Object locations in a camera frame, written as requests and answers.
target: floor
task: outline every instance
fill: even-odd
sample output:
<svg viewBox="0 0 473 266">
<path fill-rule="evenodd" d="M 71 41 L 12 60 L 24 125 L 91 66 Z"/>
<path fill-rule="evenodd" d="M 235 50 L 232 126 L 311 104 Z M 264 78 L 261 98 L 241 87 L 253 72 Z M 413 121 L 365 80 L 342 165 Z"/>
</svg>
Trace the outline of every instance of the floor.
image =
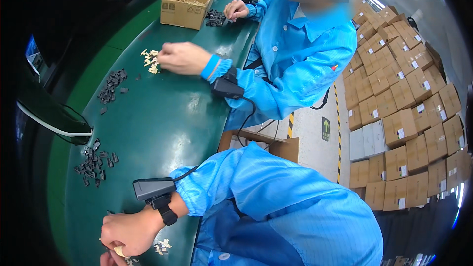
<svg viewBox="0 0 473 266">
<path fill-rule="evenodd" d="M 335 81 L 338 105 L 340 109 L 340 134 L 341 134 L 341 165 L 340 184 L 348 187 L 350 181 L 350 150 L 348 110 L 345 102 L 345 85 L 340 75 Z M 330 121 L 330 137 L 328 142 L 322 139 L 322 117 Z M 276 122 L 266 127 L 261 133 L 274 136 Z M 279 123 L 277 138 L 287 138 L 289 117 Z M 261 126 L 249 127 L 252 131 L 259 131 Z M 319 110 L 303 108 L 294 111 L 292 137 L 299 137 L 299 164 L 303 167 L 313 168 L 328 180 L 336 183 L 338 178 L 338 122 L 337 106 L 335 101 L 334 86 L 330 87 L 327 104 Z"/>
</svg>

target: green table surface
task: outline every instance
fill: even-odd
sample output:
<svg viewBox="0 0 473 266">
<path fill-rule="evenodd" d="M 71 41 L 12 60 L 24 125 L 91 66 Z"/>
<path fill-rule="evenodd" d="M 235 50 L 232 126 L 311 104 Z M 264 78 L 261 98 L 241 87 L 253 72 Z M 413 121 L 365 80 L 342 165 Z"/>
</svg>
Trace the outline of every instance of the green table surface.
<svg viewBox="0 0 473 266">
<path fill-rule="evenodd" d="M 211 8 L 222 11 L 232 0 L 214 0 Z M 198 76 L 180 76 L 163 71 L 151 74 L 143 66 L 140 53 L 147 49 L 160 50 L 164 42 L 191 41 L 211 53 L 232 58 L 241 67 L 247 57 L 258 27 L 257 22 L 237 21 L 224 27 L 208 27 L 205 22 L 197 30 L 162 25 L 159 19 L 148 26 L 119 56 L 110 70 L 124 68 L 128 79 L 117 87 L 116 101 L 108 103 L 108 111 L 97 98 L 102 83 L 92 96 L 83 115 L 94 128 L 89 147 L 96 138 L 98 151 L 116 152 L 119 162 L 114 168 L 106 166 L 106 180 L 95 188 L 93 179 L 85 187 L 82 175 L 74 166 L 85 160 L 84 146 L 70 150 L 65 219 L 68 245 L 76 265 L 96 265 L 104 247 L 98 240 L 106 211 L 140 211 L 132 181 L 140 178 L 168 176 L 181 166 L 192 166 L 213 155 L 228 115 L 223 99 L 210 94 L 208 82 Z M 126 94 L 119 93 L 128 88 Z M 157 239 L 169 239 L 173 246 L 160 256 L 150 248 L 138 259 L 147 265 L 188 265 L 191 262 L 199 218 L 185 216 L 176 224 L 164 228 Z"/>
</svg>

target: black cable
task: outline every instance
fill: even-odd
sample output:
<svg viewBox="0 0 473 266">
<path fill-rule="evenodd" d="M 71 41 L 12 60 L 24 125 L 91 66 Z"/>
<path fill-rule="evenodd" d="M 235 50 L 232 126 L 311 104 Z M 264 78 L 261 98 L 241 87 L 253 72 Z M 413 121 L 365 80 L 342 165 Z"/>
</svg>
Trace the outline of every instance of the black cable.
<svg viewBox="0 0 473 266">
<path fill-rule="evenodd" d="M 253 112 L 251 112 L 251 114 L 248 115 L 248 117 L 245 119 L 245 121 L 244 121 L 243 124 L 241 125 L 240 129 L 238 130 L 238 133 L 236 133 L 236 136 L 237 136 L 238 141 L 240 142 L 240 144 L 241 144 L 242 146 L 245 146 L 245 145 L 243 145 L 243 143 L 242 143 L 241 140 L 240 140 L 240 131 L 241 131 L 241 129 L 243 128 L 243 126 L 245 125 L 246 121 L 248 121 L 248 119 L 256 112 L 256 104 L 255 104 L 252 100 L 250 100 L 250 99 L 248 99 L 248 98 L 245 98 L 245 97 L 241 97 L 241 98 L 244 99 L 244 100 L 247 100 L 248 102 L 250 102 L 250 103 L 253 105 Z"/>
<path fill-rule="evenodd" d="M 195 170 L 196 170 L 198 167 L 200 167 L 200 165 L 194 166 L 193 168 L 191 168 L 190 170 L 188 170 L 185 174 L 180 175 L 179 177 L 173 179 L 173 181 L 174 181 L 174 182 L 177 182 L 177 181 L 179 181 L 179 180 L 185 178 L 186 176 L 188 176 L 188 175 L 190 175 L 191 173 L 195 172 Z"/>
</svg>

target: blue anti-static coat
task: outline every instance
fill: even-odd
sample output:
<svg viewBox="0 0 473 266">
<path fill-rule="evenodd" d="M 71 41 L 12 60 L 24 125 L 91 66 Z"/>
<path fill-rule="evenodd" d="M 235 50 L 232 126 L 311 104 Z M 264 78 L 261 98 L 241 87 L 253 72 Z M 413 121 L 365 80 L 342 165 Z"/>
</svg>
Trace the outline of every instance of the blue anti-static coat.
<svg viewBox="0 0 473 266">
<path fill-rule="evenodd" d="M 355 192 L 256 143 L 215 154 L 176 185 L 189 215 L 203 216 L 193 266 L 381 262 L 381 230 Z"/>
<path fill-rule="evenodd" d="M 247 5 L 248 17 L 261 21 L 261 26 L 246 64 L 261 56 L 263 66 L 237 70 L 238 85 L 257 107 L 245 127 L 268 119 L 282 120 L 296 109 L 314 105 L 355 53 L 356 31 L 347 20 L 351 18 L 346 16 L 350 8 L 347 3 L 339 3 L 310 20 L 293 19 L 298 5 L 288 0 L 261 0 L 256 7 Z M 232 60 L 221 60 L 209 81 L 225 74 L 231 64 Z M 262 79 L 266 76 L 273 85 Z M 232 110 L 225 130 L 238 129 L 253 107 L 243 99 L 226 100 Z"/>
</svg>

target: wristband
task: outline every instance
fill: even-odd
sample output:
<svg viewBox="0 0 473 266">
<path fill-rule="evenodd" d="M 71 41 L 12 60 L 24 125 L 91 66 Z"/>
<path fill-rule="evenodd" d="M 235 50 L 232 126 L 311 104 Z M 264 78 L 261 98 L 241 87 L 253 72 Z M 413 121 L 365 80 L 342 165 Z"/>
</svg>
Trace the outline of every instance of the wristband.
<svg viewBox="0 0 473 266">
<path fill-rule="evenodd" d="M 213 69 L 215 69 L 215 66 L 217 65 L 219 60 L 220 60 L 220 58 L 217 55 L 212 55 L 210 57 L 209 62 L 207 63 L 207 65 L 205 66 L 205 68 L 201 72 L 202 78 L 204 78 L 205 80 L 207 80 L 209 78 L 210 74 L 212 74 Z"/>
</svg>

